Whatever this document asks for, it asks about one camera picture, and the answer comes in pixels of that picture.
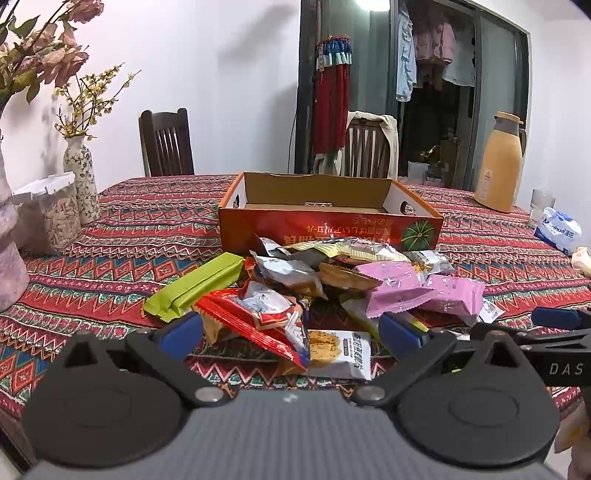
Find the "white floral vase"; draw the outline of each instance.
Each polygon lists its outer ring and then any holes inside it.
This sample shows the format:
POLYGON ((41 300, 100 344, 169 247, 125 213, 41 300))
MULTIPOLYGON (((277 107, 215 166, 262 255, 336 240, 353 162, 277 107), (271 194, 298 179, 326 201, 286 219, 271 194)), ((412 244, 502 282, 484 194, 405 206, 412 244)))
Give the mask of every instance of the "white floral vase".
POLYGON ((64 153, 64 171, 76 175, 76 199, 80 224, 88 225, 100 218, 99 194, 96 191, 95 172, 92 170, 92 155, 84 145, 85 135, 66 138, 68 148, 64 153))

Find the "chair backrest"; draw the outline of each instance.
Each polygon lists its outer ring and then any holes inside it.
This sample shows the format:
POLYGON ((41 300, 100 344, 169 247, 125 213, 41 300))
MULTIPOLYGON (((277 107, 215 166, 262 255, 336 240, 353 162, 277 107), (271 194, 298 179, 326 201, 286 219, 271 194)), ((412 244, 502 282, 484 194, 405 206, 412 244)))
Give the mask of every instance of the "chair backrest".
POLYGON ((150 175, 194 175, 187 109, 177 113, 146 110, 139 119, 142 151, 150 175))
POLYGON ((388 177, 390 144, 380 124, 379 120, 351 120, 342 160, 346 177, 388 177))

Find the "pink snack wrapper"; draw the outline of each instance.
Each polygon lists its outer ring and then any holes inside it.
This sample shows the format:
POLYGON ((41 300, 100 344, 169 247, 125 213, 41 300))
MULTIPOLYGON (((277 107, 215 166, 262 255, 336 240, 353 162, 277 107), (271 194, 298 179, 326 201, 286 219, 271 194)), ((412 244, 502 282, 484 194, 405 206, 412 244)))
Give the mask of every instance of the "pink snack wrapper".
POLYGON ((421 285, 414 267, 408 262, 373 262, 356 268, 384 281, 368 292, 368 318, 379 317, 385 312, 406 312, 437 296, 435 289, 421 285))
POLYGON ((426 283, 437 295, 421 306, 429 312, 454 315, 478 315, 482 310, 484 283, 469 278, 431 275, 426 283))

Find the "pink jacket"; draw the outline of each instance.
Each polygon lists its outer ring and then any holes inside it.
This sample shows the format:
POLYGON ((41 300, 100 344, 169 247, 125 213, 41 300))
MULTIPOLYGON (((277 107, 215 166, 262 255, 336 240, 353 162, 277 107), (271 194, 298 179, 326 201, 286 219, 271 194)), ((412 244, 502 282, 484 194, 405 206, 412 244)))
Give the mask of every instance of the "pink jacket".
POLYGON ((456 36, 443 11, 430 2, 426 10, 411 16, 417 61, 448 64, 453 61, 456 36))

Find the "hand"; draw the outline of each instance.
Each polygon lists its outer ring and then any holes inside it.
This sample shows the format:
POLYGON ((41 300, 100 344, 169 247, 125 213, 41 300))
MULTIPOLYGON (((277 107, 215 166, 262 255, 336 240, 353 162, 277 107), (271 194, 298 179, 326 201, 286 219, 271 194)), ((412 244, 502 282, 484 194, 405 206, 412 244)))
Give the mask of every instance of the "hand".
POLYGON ((589 416, 584 401, 560 424, 554 442, 556 453, 572 447, 568 480, 586 480, 591 475, 589 416))

